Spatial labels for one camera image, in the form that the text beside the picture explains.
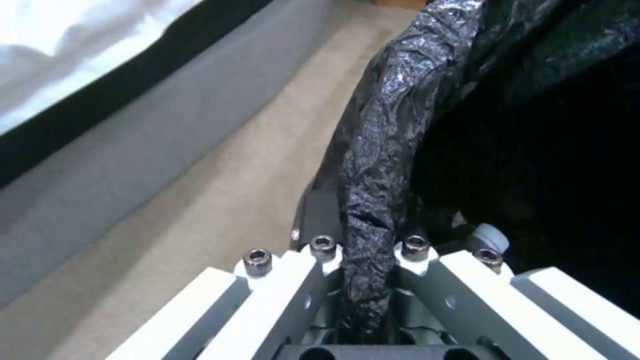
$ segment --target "gray knob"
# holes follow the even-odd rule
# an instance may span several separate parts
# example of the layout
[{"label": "gray knob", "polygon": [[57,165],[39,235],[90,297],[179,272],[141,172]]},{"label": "gray knob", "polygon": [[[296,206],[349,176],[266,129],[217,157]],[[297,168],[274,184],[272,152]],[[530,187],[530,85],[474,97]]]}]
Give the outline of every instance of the gray knob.
[{"label": "gray knob", "polygon": [[496,250],[500,254],[504,254],[509,248],[509,239],[504,236],[502,231],[489,224],[480,224],[470,236],[480,240],[488,248]]}]

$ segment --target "beige carpet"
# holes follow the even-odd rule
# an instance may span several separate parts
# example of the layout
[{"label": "beige carpet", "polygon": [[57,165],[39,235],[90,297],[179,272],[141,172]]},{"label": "beige carpet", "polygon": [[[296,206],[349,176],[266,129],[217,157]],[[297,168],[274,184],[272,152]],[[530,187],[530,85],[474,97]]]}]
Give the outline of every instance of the beige carpet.
[{"label": "beige carpet", "polygon": [[0,313],[1,359],[100,359],[205,267],[282,253],[367,62],[416,11],[345,0],[324,44],[222,146]]}]

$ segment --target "black plastic bag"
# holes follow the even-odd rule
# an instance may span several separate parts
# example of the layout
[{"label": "black plastic bag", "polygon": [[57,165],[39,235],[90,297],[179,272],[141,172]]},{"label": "black plastic bag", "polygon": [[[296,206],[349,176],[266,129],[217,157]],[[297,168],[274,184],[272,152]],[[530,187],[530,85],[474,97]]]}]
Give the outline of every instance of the black plastic bag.
[{"label": "black plastic bag", "polygon": [[[371,60],[313,184],[339,196],[348,341],[384,342],[392,247],[405,221],[414,156],[429,126],[486,79],[492,83],[484,88],[499,99],[493,105],[508,107],[635,41],[633,1],[595,3],[436,0]],[[584,21],[584,14],[593,21]],[[562,38],[567,33],[583,35]],[[592,51],[580,50],[585,47]],[[553,76],[550,67],[557,69]],[[530,84],[526,91],[517,87],[521,81]]]}]

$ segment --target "metal frame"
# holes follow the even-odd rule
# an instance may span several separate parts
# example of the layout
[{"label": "metal frame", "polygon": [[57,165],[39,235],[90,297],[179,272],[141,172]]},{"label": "metal frame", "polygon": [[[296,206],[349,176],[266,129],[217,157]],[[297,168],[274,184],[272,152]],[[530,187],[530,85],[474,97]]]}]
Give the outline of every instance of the metal frame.
[{"label": "metal frame", "polygon": [[488,337],[512,359],[604,358],[467,251],[399,279],[461,345]]},{"label": "metal frame", "polygon": [[193,359],[248,295],[245,279],[207,268],[107,359]]},{"label": "metal frame", "polygon": [[640,357],[640,322],[557,268],[511,284],[606,358]]},{"label": "metal frame", "polygon": [[199,359],[272,359],[286,343],[299,343],[326,296],[322,266],[287,251]]}]

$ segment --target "hex socket screw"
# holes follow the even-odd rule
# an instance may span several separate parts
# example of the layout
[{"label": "hex socket screw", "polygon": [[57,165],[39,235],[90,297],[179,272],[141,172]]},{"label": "hex socket screw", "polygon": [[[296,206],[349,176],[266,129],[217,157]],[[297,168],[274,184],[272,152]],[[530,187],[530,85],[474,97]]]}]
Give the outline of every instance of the hex socket screw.
[{"label": "hex socket screw", "polygon": [[474,257],[496,274],[500,274],[504,260],[499,252],[489,248],[479,249],[474,252]]},{"label": "hex socket screw", "polygon": [[251,249],[244,254],[242,260],[249,276],[264,276],[271,271],[271,251],[267,249]]},{"label": "hex socket screw", "polygon": [[402,242],[402,256],[410,261],[422,261],[429,257],[431,242],[420,235],[409,235]]},{"label": "hex socket screw", "polygon": [[318,235],[309,242],[311,254],[320,262],[335,258],[335,240],[329,235]]}]

